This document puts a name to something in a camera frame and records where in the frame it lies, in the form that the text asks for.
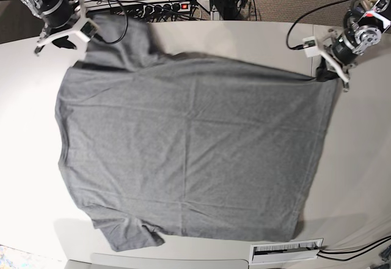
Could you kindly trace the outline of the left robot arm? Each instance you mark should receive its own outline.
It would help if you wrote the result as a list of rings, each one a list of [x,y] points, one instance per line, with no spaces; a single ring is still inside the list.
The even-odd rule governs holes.
[[[342,31],[330,29],[318,43],[316,80],[340,79],[344,91],[349,91],[349,71],[357,66],[357,58],[377,45],[389,28],[390,0],[352,0]]]

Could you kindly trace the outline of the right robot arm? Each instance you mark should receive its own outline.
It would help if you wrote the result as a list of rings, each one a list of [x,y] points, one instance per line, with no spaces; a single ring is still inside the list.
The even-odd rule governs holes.
[[[20,0],[33,16],[44,22],[34,54],[39,55],[52,43],[58,48],[75,50],[68,38],[76,36],[89,42],[98,32],[98,25],[87,17],[86,0]]]

